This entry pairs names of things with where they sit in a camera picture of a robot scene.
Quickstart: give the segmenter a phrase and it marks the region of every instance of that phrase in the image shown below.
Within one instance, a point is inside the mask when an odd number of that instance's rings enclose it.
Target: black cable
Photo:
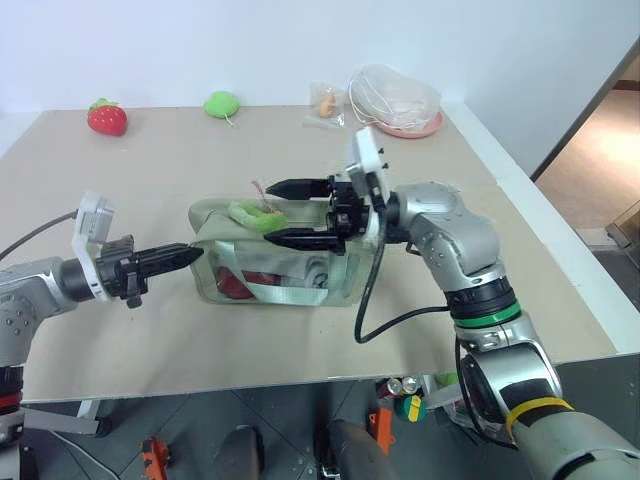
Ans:
[[[464,383],[464,377],[462,376],[462,369],[460,368],[460,340],[458,339],[458,337],[456,337],[454,350],[455,350],[454,354],[456,358],[456,373],[458,374],[458,383],[460,383],[460,392],[462,393],[462,400],[464,401],[464,406],[467,409],[467,412],[469,413],[469,418],[471,419],[471,422],[473,423],[473,426],[476,429],[476,433],[480,436],[480,438],[482,438],[483,440],[486,440],[487,442],[494,443],[500,447],[508,448],[510,450],[518,450],[518,447],[516,447],[514,444],[501,442],[500,440],[491,438],[489,435],[484,433],[484,430],[480,426],[480,423],[478,422],[478,419],[476,417],[476,412],[473,410],[473,407],[471,407],[471,402],[469,401],[469,394],[467,393],[467,387]]]
[[[5,257],[7,257],[7,255],[9,255],[11,252],[13,252],[16,248],[18,248],[21,245],[27,243],[29,240],[31,240],[36,235],[44,232],[45,230],[47,230],[48,228],[53,227],[54,225],[57,225],[59,223],[64,222],[65,220],[75,219],[77,216],[78,216],[78,210],[74,210],[73,212],[66,213],[66,214],[62,215],[61,217],[54,218],[50,222],[47,222],[44,225],[39,226],[38,228],[36,228],[35,230],[33,230],[30,233],[27,233],[24,237],[20,238],[18,241],[14,242],[9,247],[5,248],[2,252],[0,252],[0,262],[2,260],[4,260]]]
[[[364,288],[364,293],[362,294],[362,300],[360,300],[360,307],[358,308],[358,315],[356,316],[356,324],[353,332],[353,336],[358,343],[367,343],[376,338],[381,333],[386,332],[391,327],[417,315],[433,312],[446,312],[449,310],[449,307],[418,308],[417,310],[412,310],[400,315],[399,317],[394,318],[393,320],[388,321],[384,325],[379,326],[374,331],[367,333],[364,336],[362,335],[362,324],[364,322],[364,316],[367,312],[369,298],[371,297],[371,292],[373,291],[376,279],[378,278],[378,270],[380,270],[380,264],[382,263],[382,257],[384,255],[385,239],[387,236],[387,213],[385,208],[379,209],[378,221],[380,224],[380,230],[378,232],[378,248],[376,249],[375,256],[373,257],[373,265],[371,266],[371,271],[369,272],[369,278],[367,278],[367,284]]]

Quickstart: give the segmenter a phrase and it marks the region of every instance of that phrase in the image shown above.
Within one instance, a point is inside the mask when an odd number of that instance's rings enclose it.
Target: cable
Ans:
[[[111,470],[109,467],[107,467],[104,463],[102,463],[100,460],[98,460],[96,457],[94,457],[93,455],[91,455],[89,452],[87,452],[84,448],[82,448],[80,445],[78,445],[75,442],[72,442],[71,440],[69,440],[68,438],[63,437],[62,435],[60,435],[58,432],[54,432],[53,430],[49,430],[49,433],[51,435],[53,435],[54,437],[56,437],[58,440],[60,440],[63,443],[66,443],[67,445],[69,445],[70,447],[75,448],[76,450],[78,450],[80,453],[82,453],[85,457],[87,457],[89,460],[91,460],[95,465],[97,465],[98,467],[100,467],[102,470],[104,470],[105,472],[107,472],[107,474],[109,474],[109,476],[115,480],[120,480],[120,477],[118,476],[118,474],[116,472],[114,472],[113,470]]]
[[[518,450],[518,447],[516,447],[514,444],[501,442],[500,440],[491,438],[489,435],[484,433],[484,430],[480,426],[480,423],[478,422],[478,419],[476,417],[476,412],[475,410],[473,410],[473,407],[471,406],[471,402],[469,401],[467,386],[465,385],[464,377],[462,376],[462,369],[460,368],[460,339],[458,339],[458,337],[456,337],[454,350],[455,350],[454,354],[456,359],[456,373],[458,374],[458,383],[460,383],[460,392],[462,393],[462,400],[464,401],[464,406],[467,409],[467,412],[469,413],[469,418],[471,419],[471,422],[473,423],[473,426],[476,429],[476,433],[480,436],[480,438],[482,438],[483,440],[486,440],[487,442],[495,443],[500,447],[508,448],[510,450]]]
[[[356,316],[356,324],[353,332],[353,336],[358,343],[367,343],[376,338],[381,333],[386,332],[391,327],[417,315],[433,312],[446,312],[449,310],[449,307],[418,308],[417,310],[412,310],[403,315],[400,315],[399,317],[394,318],[393,320],[388,321],[384,325],[379,326],[378,328],[370,333],[367,333],[364,336],[362,335],[362,324],[364,323],[364,316],[367,312],[369,298],[371,297],[371,292],[373,291],[376,279],[378,278],[378,271],[380,270],[380,264],[382,263],[382,257],[384,255],[384,247],[386,243],[385,239],[387,237],[387,213],[385,208],[381,208],[379,210],[378,220],[378,223],[380,224],[380,230],[378,231],[378,248],[376,249],[375,256],[373,257],[373,265],[371,266],[371,271],[369,272],[369,278],[367,278],[367,284],[364,288],[364,293],[362,294],[362,300],[360,300],[360,307],[358,308],[358,315]]]
[[[45,230],[47,230],[48,228],[53,227],[54,225],[57,225],[59,223],[64,222],[65,220],[69,220],[69,219],[74,219],[75,220],[75,218],[77,216],[78,216],[78,210],[74,210],[73,212],[66,213],[66,214],[62,215],[61,217],[54,218],[53,220],[51,220],[50,222],[45,223],[44,225],[40,225],[38,228],[36,228],[35,230],[33,230],[30,233],[27,233],[24,237],[20,238],[18,241],[14,242],[9,247],[5,248],[2,252],[0,252],[0,262],[2,260],[4,260],[5,257],[7,257],[16,248],[24,245],[25,243],[27,243],[29,240],[31,240],[36,235],[44,232]]]

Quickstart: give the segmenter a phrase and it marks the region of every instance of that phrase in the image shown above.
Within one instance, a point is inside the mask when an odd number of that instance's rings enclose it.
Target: table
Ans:
[[[542,197],[532,200],[531,192],[523,197],[526,192],[521,190],[535,187],[526,177],[514,180],[521,170],[466,106],[451,104],[445,112],[443,128],[426,139],[376,133],[390,165],[389,184],[451,183],[472,211],[493,221],[509,279],[552,360],[640,350],[640,335],[628,340],[629,332],[620,333],[630,325],[633,332],[635,310],[624,304],[626,298],[604,270],[589,263],[588,252],[576,247],[564,222],[552,215],[536,217],[551,207]],[[305,107],[247,107],[234,116],[236,128],[231,128],[200,108],[132,109],[129,131],[113,138],[90,131],[83,111],[45,112],[0,160],[5,221],[0,244],[77,208],[85,190],[115,201],[110,238],[131,233],[138,249],[188,242],[194,233],[187,210],[198,200],[255,198],[253,179],[266,186],[286,178],[322,178],[341,168],[355,120],[347,114],[347,128],[323,130],[304,127],[305,114]],[[537,225],[535,233],[527,221]],[[568,242],[568,263],[562,242],[543,243],[558,229],[569,235],[569,240],[560,237]],[[71,223],[57,226],[5,262],[69,258],[72,230]],[[601,278],[588,275],[576,281],[584,273],[572,267],[576,258],[596,268]],[[584,285],[604,292],[604,299],[590,300],[589,292],[581,290]],[[444,302],[428,269],[403,246],[388,248],[376,289],[366,331],[408,310]],[[604,312],[614,302],[622,319],[605,320]],[[358,345],[353,340],[356,309],[211,305],[199,299],[188,269],[163,275],[150,281],[139,309],[93,301],[43,322],[25,369],[25,401],[177,394],[454,369],[447,314],[408,321],[370,344]]]

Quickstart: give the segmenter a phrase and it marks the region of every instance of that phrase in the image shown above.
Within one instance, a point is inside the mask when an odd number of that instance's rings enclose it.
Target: plastic bag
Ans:
[[[440,94],[386,65],[368,65],[349,83],[358,120],[406,131],[423,130],[440,111]]]
[[[311,112],[304,124],[325,128],[344,127],[345,92],[328,83],[312,82],[310,86]]]

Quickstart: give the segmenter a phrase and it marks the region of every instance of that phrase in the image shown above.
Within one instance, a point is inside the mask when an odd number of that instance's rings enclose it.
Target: floor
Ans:
[[[612,90],[536,185],[573,228],[602,228],[640,200],[640,92]]]
[[[559,367],[565,396],[599,416],[640,447],[640,357],[601,359]],[[375,408],[374,382],[346,381],[103,402],[114,430],[105,438],[66,436],[106,463],[122,479],[139,480],[140,443],[150,435],[170,443],[170,480],[211,478],[212,460],[236,425],[257,426],[266,451],[263,479],[316,479],[312,432],[316,422],[342,418],[364,425]],[[77,404],[38,408],[72,413]],[[401,479],[529,479],[521,455],[483,444],[436,412],[417,424],[393,420],[391,461]],[[29,430],[42,480],[106,480],[108,477],[47,432]]]

